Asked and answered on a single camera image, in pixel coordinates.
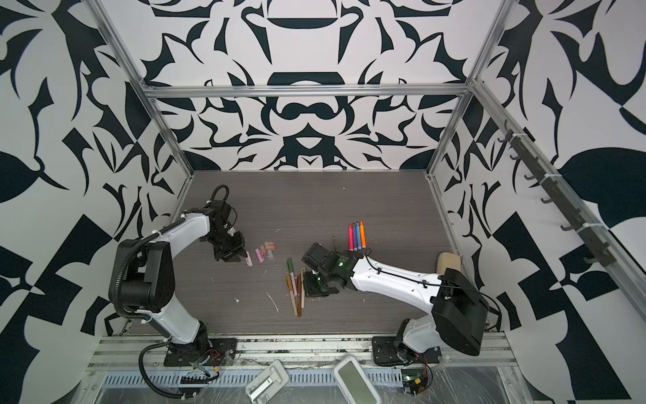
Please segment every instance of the wall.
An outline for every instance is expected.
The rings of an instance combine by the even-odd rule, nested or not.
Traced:
[[[149,85],[464,83],[500,0],[105,1]],[[166,100],[195,169],[426,168],[455,96]]]
[[[51,403],[120,322],[120,240],[167,223],[185,176],[79,1],[0,1],[2,401]]]
[[[646,8],[521,0],[483,75],[579,196],[644,265]],[[646,324],[473,101],[436,179],[477,286],[539,402],[646,397]]]

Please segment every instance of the black hook rack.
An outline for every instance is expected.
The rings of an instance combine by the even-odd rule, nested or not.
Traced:
[[[511,158],[513,160],[520,159],[532,173],[531,176],[525,175],[525,179],[538,179],[539,184],[549,196],[548,199],[541,198],[541,202],[544,204],[554,203],[566,218],[568,225],[561,226],[561,229],[563,231],[576,230],[579,237],[581,237],[585,245],[592,252],[594,258],[585,259],[586,263],[592,264],[598,262],[602,266],[608,266],[616,262],[617,259],[608,250],[608,243],[602,241],[599,233],[593,229],[593,226],[586,223],[581,217],[581,209],[576,207],[568,197],[566,185],[562,181],[561,176],[548,174],[545,168],[548,167],[548,163],[543,165],[537,153],[533,153],[528,148],[525,142],[530,142],[529,136],[514,135],[509,131],[505,136],[505,141],[509,141],[509,144],[517,153],[516,156],[511,156]]]

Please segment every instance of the orange marker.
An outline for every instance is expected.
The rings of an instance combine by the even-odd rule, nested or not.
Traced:
[[[361,230],[361,248],[365,248],[366,247],[366,234],[364,233],[364,229],[363,229],[363,220],[361,221],[361,225],[359,226],[359,228]]]

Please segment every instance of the white electronic device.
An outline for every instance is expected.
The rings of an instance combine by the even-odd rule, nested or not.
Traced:
[[[348,355],[333,369],[348,404],[381,404],[381,397],[361,369],[357,358]]]

